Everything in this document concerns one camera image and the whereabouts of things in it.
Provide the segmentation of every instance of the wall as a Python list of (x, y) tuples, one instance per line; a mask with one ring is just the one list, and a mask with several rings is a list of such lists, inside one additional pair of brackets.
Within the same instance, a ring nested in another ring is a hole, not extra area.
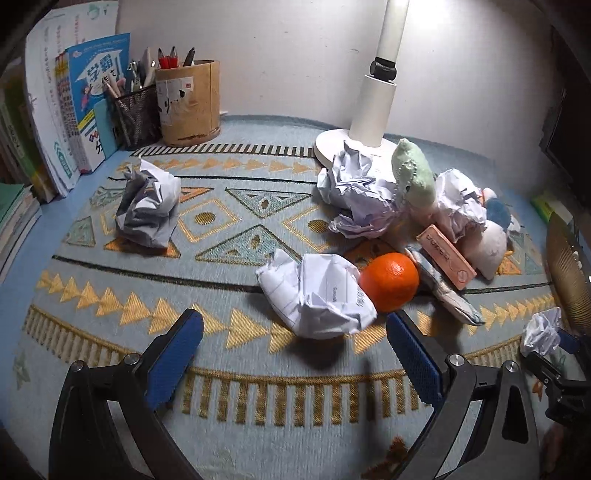
[[(121, 0), (132, 54), (195, 46), (222, 65), (222, 108), (347, 128), (385, 0)], [(553, 174), (537, 147), (555, 68), (528, 0), (411, 0), (388, 132), (494, 159), (529, 192)]]

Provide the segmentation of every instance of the wooden pen holder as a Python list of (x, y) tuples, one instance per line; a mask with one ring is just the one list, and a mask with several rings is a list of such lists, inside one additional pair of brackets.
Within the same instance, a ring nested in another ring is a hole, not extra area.
[(196, 63), (156, 70), (162, 136), (171, 147), (208, 142), (220, 133), (220, 64)]

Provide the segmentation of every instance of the orange fruit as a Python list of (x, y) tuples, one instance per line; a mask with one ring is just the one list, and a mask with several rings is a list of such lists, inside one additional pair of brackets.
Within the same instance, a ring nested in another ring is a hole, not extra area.
[(361, 272), (359, 286), (381, 313), (398, 310), (411, 300), (419, 283), (417, 267), (403, 254), (375, 258)]

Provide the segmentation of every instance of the white lamp base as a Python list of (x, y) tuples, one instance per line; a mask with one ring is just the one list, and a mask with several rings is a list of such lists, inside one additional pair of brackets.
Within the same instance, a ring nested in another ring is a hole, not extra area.
[(314, 153), (318, 161), (324, 167), (328, 169), (332, 168), (333, 158), (343, 150), (343, 142), (345, 140), (348, 141), (348, 144), (352, 148), (374, 159), (374, 168), (377, 168), (381, 173), (380, 178), (395, 182), (394, 174), (392, 173), (392, 154), (396, 149), (396, 144), (385, 138), (382, 139), (382, 144), (379, 147), (366, 147), (359, 141), (351, 140), (348, 130), (328, 130), (322, 132), (316, 137), (316, 143), (314, 144)]

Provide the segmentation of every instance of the silver screw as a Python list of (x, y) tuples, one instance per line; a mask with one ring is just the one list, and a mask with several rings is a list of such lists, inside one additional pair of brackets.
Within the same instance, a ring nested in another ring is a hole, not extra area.
[(139, 362), (139, 353), (128, 353), (125, 355), (123, 361), (126, 365), (135, 365)]
[(511, 373), (517, 372), (519, 370), (519, 366), (513, 360), (506, 361), (505, 368)]
[(73, 372), (79, 372), (84, 367), (84, 362), (82, 360), (76, 360), (74, 363), (70, 365), (70, 370)]
[(465, 362), (464, 357), (458, 355), (457, 353), (450, 355), (449, 361), (452, 363), (452, 365), (455, 365), (456, 367), (461, 367)]

